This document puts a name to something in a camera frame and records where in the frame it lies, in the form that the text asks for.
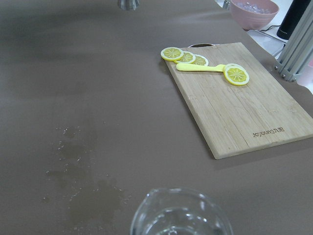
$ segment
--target pink bowl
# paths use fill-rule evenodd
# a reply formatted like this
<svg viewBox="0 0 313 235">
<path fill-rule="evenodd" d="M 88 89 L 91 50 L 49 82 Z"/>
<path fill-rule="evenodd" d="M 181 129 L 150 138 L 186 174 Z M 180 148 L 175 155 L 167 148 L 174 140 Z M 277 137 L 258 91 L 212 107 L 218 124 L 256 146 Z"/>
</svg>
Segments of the pink bowl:
<svg viewBox="0 0 313 235">
<path fill-rule="evenodd" d="M 249 2 L 252 5 L 257 4 L 258 8 L 268 9 L 269 14 L 261 14 L 241 9 L 236 3 Z M 230 0 L 229 11 L 234 20 L 244 29 L 260 29 L 267 25 L 279 11 L 279 7 L 271 0 Z"/>
</svg>

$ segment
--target wooden cutting board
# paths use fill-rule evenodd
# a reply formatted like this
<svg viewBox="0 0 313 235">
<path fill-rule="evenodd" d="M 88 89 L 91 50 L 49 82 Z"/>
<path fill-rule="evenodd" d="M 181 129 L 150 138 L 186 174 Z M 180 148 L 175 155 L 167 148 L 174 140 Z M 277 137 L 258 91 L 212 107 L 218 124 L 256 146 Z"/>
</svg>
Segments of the wooden cutting board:
<svg viewBox="0 0 313 235">
<path fill-rule="evenodd" d="M 221 72 L 178 71 L 166 62 L 216 159 L 313 137 L 313 118 L 243 44 L 182 49 L 210 66 L 240 64 L 250 76 L 238 87 Z"/>
</svg>

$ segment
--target water spill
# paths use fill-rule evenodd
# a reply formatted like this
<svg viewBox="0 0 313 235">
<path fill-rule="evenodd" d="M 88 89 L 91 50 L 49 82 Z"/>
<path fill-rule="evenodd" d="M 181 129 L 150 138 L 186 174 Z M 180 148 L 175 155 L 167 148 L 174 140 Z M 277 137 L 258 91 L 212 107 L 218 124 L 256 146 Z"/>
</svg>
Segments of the water spill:
<svg viewBox="0 0 313 235">
<path fill-rule="evenodd" d="M 69 216 L 73 224 L 81 224 L 91 219 L 104 223 L 112 222 L 114 211 L 120 209 L 124 191 L 101 180 L 97 187 L 80 188 L 69 201 Z"/>
<path fill-rule="evenodd" d="M 70 127 L 66 127 L 64 130 L 63 130 L 63 135 L 65 137 L 68 137 L 70 139 L 74 138 L 74 136 L 76 135 L 76 129 L 73 127 L 73 126 L 70 126 Z"/>
<path fill-rule="evenodd" d="M 65 169 L 62 171 L 48 170 L 45 174 L 46 176 L 55 177 L 60 188 L 65 188 L 68 185 L 67 179 L 82 180 L 87 175 L 84 169 L 70 163 L 66 164 Z"/>
<path fill-rule="evenodd" d="M 55 180 L 58 198 L 67 211 L 63 234 L 99 234 L 100 230 L 103 234 L 116 234 L 114 214 L 122 211 L 131 195 L 125 196 L 109 174 L 105 180 L 93 179 L 90 165 L 91 156 L 96 154 L 93 150 L 96 131 L 82 133 L 79 126 L 70 125 L 55 130 L 61 141 L 53 151 L 62 161 L 59 169 L 50 169 L 45 174 Z M 49 202 L 48 196 L 42 198 L 42 203 Z"/>
<path fill-rule="evenodd" d="M 50 198 L 48 196 L 44 196 L 42 199 L 41 199 L 41 202 L 42 203 L 49 203 L 50 202 Z"/>
<path fill-rule="evenodd" d="M 68 141 L 60 141 L 58 151 L 67 159 L 79 159 L 79 157 L 86 153 L 82 145 L 73 144 Z"/>
</svg>

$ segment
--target black cylinder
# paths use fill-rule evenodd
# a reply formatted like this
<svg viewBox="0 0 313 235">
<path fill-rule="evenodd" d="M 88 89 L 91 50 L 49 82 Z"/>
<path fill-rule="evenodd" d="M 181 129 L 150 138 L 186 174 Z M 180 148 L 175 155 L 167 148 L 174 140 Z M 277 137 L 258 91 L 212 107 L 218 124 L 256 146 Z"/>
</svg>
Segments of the black cylinder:
<svg viewBox="0 0 313 235">
<path fill-rule="evenodd" d="M 278 28 L 277 36 L 288 40 L 301 19 L 303 13 L 307 9 L 311 0 L 293 0 L 291 6 L 283 19 L 282 24 Z"/>
</svg>

